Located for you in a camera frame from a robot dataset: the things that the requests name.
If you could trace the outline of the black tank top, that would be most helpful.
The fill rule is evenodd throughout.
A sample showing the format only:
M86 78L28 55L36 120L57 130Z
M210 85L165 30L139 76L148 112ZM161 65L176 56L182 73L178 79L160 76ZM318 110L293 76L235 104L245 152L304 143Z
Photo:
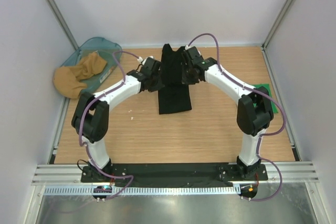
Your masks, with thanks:
M173 114L192 109L189 87L182 83L184 48L173 50L170 44L162 48L161 80L164 85L158 91L159 113Z

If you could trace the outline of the green tank top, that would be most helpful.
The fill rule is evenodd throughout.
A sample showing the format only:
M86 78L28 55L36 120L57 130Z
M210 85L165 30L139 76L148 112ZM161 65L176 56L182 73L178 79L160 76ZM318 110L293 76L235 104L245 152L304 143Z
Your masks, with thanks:
M260 88L260 87L266 88L267 91L268 91L268 95L272 98L270 84L268 84L268 83L260 83L260 84L255 84L254 87L255 88ZM277 109L277 106L272 101L271 101L271 107L272 107L272 111L273 111L274 114L279 113L279 111Z

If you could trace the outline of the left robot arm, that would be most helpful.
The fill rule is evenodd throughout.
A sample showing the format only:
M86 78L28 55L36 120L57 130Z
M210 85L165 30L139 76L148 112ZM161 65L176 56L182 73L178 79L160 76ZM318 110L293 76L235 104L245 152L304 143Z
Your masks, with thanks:
M122 72L123 78L111 87L80 95L71 125L85 147L93 176L100 182L109 178L125 179L131 175L114 176L104 137L109 128L110 112L129 97L142 91L155 92L164 87L160 76L161 62L149 56L140 62L139 70Z

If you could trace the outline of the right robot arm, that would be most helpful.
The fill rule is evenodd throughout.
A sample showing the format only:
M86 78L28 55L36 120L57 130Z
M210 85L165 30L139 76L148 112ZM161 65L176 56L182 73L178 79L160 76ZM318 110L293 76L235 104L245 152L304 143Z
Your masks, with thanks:
M237 156L238 177L248 180L260 167L259 149L263 134L274 118L266 88L254 88L229 73L214 58L204 59L196 47L185 46L182 52L182 82L210 83L227 94L237 105L236 122L243 132L242 147Z

